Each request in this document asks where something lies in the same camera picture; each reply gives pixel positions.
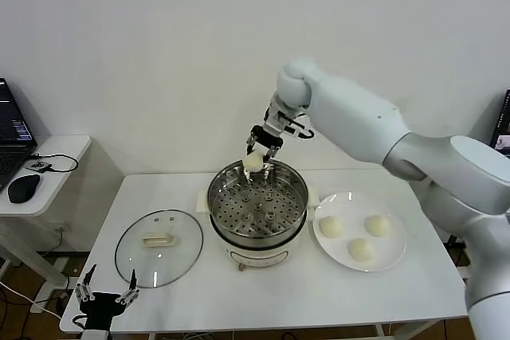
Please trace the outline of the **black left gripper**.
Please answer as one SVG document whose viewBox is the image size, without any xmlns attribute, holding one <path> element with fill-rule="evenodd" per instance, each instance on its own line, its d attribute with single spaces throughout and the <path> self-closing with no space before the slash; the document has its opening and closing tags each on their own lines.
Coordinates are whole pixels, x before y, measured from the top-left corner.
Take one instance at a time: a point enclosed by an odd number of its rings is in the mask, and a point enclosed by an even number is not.
<svg viewBox="0 0 510 340">
<path fill-rule="evenodd" d="M 106 292 L 92 292 L 90 282 L 96 269 L 94 264 L 76 284 L 75 294 L 80 303 L 80 311 L 86 315 L 86 330 L 110 330 L 114 317 L 120 315 L 120 304 L 128 307 L 139 296 L 135 269 L 131 272 L 128 290 L 121 296 Z"/>
</svg>

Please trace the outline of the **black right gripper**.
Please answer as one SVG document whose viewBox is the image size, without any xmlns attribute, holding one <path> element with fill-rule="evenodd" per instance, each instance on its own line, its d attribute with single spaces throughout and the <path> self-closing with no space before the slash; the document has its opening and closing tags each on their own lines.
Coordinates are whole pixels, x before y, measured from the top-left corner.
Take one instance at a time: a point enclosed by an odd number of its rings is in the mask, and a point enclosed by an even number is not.
<svg viewBox="0 0 510 340">
<path fill-rule="evenodd" d="M 278 135 L 275 136 L 268 133 L 262 126 L 255 125 L 252 127 L 250 136 L 246 141 L 246 154 L 253 152 L 256 143 L 268 149 L 266 154 L 263 155 L 264 180 L 268 180 L 273 169 L 271 160 L 275 157 L 278 150 L 283 147 L 284 140 Z"/>
</svg>

